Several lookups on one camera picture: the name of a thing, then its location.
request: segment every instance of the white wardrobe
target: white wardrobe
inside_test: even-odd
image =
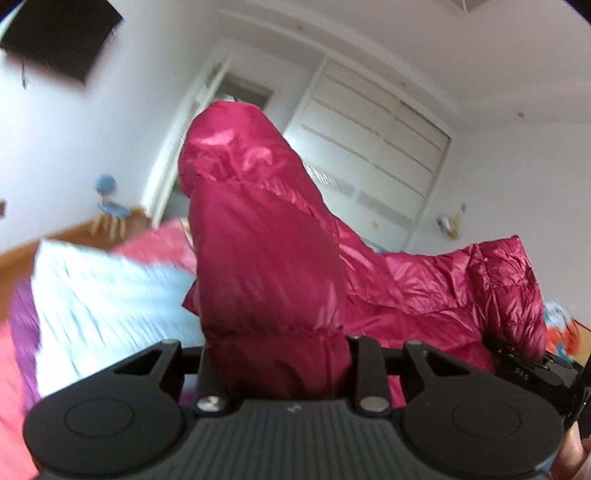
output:
[[[399,251],[449,137],[396,96],[328,61],[284,135],[329,209],[371,247]]]

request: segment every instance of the small wall decoration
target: small wall decoration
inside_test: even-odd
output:
[[[464,213],[466,213],[466,204],[462,203],[462,207],[454,216],[441,214],[437,217],[439,229],[450,240],[457,240],[460,236],[460,225]]]

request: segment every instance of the ribbed black surface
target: ribbed black surface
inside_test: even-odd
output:
[[[40,476],[40,480],[58,478],[49,473]],[[171,457],[143,473],[122,478],[444,480],[450,477],[422,465],[387,421],[361,418],[344,401],[295,404],[249,401],[234,415],[199,421],[187,442]]]

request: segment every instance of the wall-mounted tv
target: wall-mounted tv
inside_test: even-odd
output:
[[[21,0],[0,0],[0,22],[21,3]]]
[[[0,39],[0,48],[86,82],[122,20],[107,0],[27,0]]]

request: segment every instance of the metal screw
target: metal screw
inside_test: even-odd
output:
[[[223,410],[226,406],[226,401],[216,395],[200,398],[197,402],[197,408],[208,413],[217,413]]]
[[[299,412],[302,409],[303,409],[302,406],[301,405],[298,405],[297,403],[294,404],[292,407],[287,407],[287,411],[289,413],[297,413],[297,412]]]
[[[390,402],[383,397],[364,397],[359,401],[359,406],[371,413],[382,413],[390,407]]]

